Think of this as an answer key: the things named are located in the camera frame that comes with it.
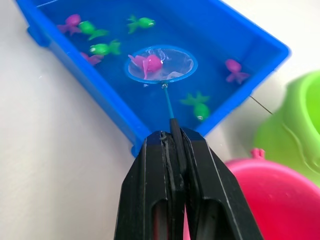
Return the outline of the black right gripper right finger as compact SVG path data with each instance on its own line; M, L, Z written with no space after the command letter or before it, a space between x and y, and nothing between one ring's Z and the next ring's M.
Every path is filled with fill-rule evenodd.
M196 131L183 128L187 220L192 240L261 240L236 177Z

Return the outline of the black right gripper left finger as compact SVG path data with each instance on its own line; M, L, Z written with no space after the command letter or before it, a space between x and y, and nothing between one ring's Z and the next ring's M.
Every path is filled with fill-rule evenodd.
M183 239L184 188L172 135L152 133L144 140L121 186L119 239Z

